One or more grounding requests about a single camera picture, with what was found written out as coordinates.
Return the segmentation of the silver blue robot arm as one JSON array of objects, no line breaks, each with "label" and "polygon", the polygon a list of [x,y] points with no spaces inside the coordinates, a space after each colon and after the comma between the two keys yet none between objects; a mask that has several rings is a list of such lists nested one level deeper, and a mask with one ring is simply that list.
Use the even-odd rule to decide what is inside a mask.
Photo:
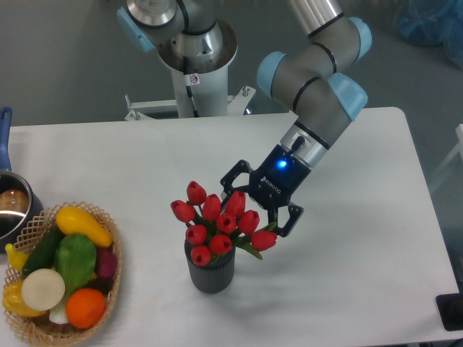
[{"label": "silver blue robot arm", "polygon": [[[286,207],[289,219],[276,227],[287,236],[303,209],[291,197],[320,159],[365,107],[365,91],[344,70],[369,50],[372,35],[360,19],[345,17],[336,1],[291,1],[290,7],[309,44],[296,56],[273,52],[262,60],[256,81],[270,98],[296,115],[281,141],[256,169],[238,162],[221,180],[223,199],[241,187],[267,214],[278,220]],[[228,67],[237,53],[237,38],[220,20],[210,1],[126,1],[119,24],[141,51],[156,50],[170,69],[182,118],[229,114]]]}]

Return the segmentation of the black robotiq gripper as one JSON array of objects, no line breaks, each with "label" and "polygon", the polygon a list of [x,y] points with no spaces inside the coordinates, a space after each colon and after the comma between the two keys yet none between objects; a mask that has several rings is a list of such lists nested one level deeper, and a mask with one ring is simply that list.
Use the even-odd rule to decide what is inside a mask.
[{"label": "black robotiq gripper", "polygon": [[[276,145],[261,165],[253,170],[246,160],[238,161],[221,178],[223,187],[221,206],[225,207],[235,192],[248,193],[268,214],[269,230],[277,236],[287,237],[304,213],[304,209],[290,202],[300,184],[311,169],[288,154],[288,150]],[[249,184],[234,186],[241,174],[249,174]],[[278,225],[279,208],[286,206],[289,217],[283,226]]]}]

